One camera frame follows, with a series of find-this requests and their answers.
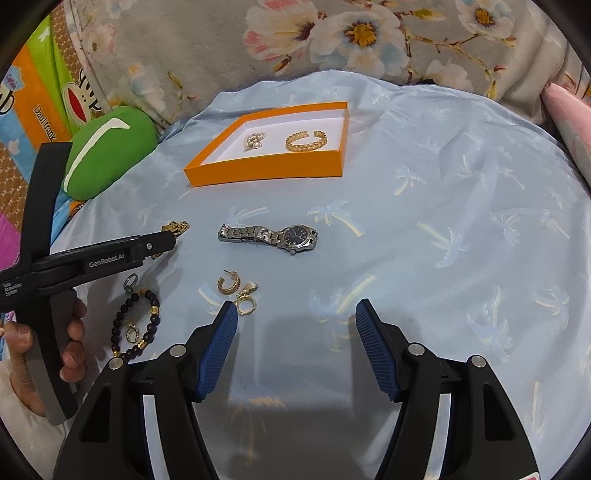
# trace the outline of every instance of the multicolored blanket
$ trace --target multicolored blanket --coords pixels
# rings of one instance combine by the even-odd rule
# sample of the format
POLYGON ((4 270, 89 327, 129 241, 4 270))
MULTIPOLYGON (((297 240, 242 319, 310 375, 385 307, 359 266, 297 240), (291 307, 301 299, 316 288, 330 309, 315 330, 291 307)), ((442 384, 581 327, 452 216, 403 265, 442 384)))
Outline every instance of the multicolored blanket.
MULTIPOLYGON (((35 30, 0 83, 0 270, 18 258, 25 197, 39 146, 70 140, 102 114, 60 5, 35 30)), ((52 242, 80 205, 60 191, 52 242)))

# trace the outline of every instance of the gold hoop earring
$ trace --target gold hoop earring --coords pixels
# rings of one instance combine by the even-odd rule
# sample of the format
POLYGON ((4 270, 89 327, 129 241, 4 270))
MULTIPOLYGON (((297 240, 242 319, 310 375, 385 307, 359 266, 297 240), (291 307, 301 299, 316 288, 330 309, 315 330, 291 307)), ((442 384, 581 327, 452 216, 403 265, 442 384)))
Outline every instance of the gold hoop earring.
POLYGON ((228 270, 224 270, 224 272, 226 272, 228 275, 230 275, 230 278, 234 281, 234 283, 232 284, 232 286, 230 288, 224 288, 223 287, 224 279, 223 279, 223 277, 220 277, 217 281, 217 289, 221 293, 223 293, 224 295, 232 295, 234 292, 238 291, 238 289, 240 288, 240 277, 238 276, 238 273, 236 273, 236 272, 229 272, 228 270))
POLYGON ((256 310, 256 302, 255 299, 252 298, 249 294, 239 295, 236 300, 234 301, 234 305, 236 305, 236 310, 238 310, 238 315, 244 317, 245 315, 250 315, 252 312, 256 310), (241 310, 240 304, 244 301, 249 301, 252 303, 252 307, 248 310, 241 310))

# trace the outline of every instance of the orange box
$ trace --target orange box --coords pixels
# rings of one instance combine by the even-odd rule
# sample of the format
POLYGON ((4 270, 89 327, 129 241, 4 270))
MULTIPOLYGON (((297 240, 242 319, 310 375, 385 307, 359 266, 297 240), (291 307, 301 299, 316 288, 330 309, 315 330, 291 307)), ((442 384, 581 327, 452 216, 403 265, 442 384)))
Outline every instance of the orange box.
POLYGON ((235 181, 341 177, 345 160, 349 108, 347 102, 312 103, 250 113, 219 134, 184 168, 193 187, 235 181), (327 144, 310 152, 291 152, 285 139, 302 130, 327 135, 327 144), (266 133, 262 147, 244 151, 243 139, 254 132, 266 133))

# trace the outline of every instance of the wristwatch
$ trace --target wristwatch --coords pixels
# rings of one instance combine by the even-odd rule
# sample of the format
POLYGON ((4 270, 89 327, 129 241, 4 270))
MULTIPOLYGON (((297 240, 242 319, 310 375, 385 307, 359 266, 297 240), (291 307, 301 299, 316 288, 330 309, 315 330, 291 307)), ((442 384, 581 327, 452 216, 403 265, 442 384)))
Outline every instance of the wristwatch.
POLYGON ((217 238, 223 242, 262 242, 295 255, 304 250, 314 250, 318 232, 306 225, 293 225, 275 232, 263 226, 233 228, 224 224, 217 233, 217 238))

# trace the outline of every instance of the screw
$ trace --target screw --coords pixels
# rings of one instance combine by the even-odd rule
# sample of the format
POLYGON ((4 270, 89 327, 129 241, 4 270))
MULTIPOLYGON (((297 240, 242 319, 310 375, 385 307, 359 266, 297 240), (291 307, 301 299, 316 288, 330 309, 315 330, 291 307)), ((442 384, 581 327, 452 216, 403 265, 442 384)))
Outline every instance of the screw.
POLYGON ((425 353, 425 347, 420 343, 411 343, 408 346, 408 351, 414 356, 421 356, 423 353, 425 353))
POLYGON ((122 366, 123 366, 123 360, 118 356, 109 360, 109 368, 111 370, 117 370, 118 368, 121 368, 122 366))
POLYGON ((480 355, 474 355, 472 357, 472 365, 478 368, 483 368, 486 366, 486 360, 484 360, 484 358, 480 355))
POLYGON ((183 356, 185 353, 187 353, 187 347, 184 345, 175 345, 168 351, 168 353, 175 357, 183 356))

